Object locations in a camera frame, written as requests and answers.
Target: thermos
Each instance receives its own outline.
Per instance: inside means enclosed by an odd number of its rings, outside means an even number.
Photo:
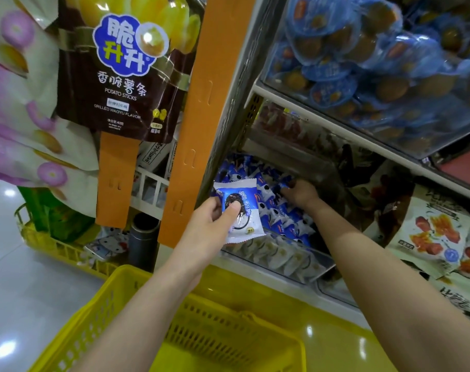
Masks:
[[[133,218],[128,241],[128,263],[145,271],[152,271],[157,257],[159,220],[145,213]]]

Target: dark snack bag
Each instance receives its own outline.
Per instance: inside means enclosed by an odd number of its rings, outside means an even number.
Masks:
[[[198,0],[59,0],[58,112],[89,128],[169,143],[188,91]]]

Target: person's left hand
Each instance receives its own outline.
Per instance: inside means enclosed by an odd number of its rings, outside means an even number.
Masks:
[[[221,214],[219,198],[210,197],[193,212],[167,262],[171,268],[181,269],[192,277],[191,289],[198,284],[202,271],[226,243],[240,206],[239,202],[233,202]]]

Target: person's right hand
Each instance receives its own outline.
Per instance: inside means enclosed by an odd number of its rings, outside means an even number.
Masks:
[[[290,203],[306,212],[309,212],[319,199],[316,187],[303,179],[297,179],[293,188],[281,188],[281,193]]]

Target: blue round label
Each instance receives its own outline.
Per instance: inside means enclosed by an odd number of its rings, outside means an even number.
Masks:
[[[140,24],[130,15],[105,15],[93,38],[99,60],[123,77],[144,76],[169,48],[169,38],[161,26]]]
[[[445,258],[448,262],[459,261],[459,253],[456,250],[449,248],[445,251]]]

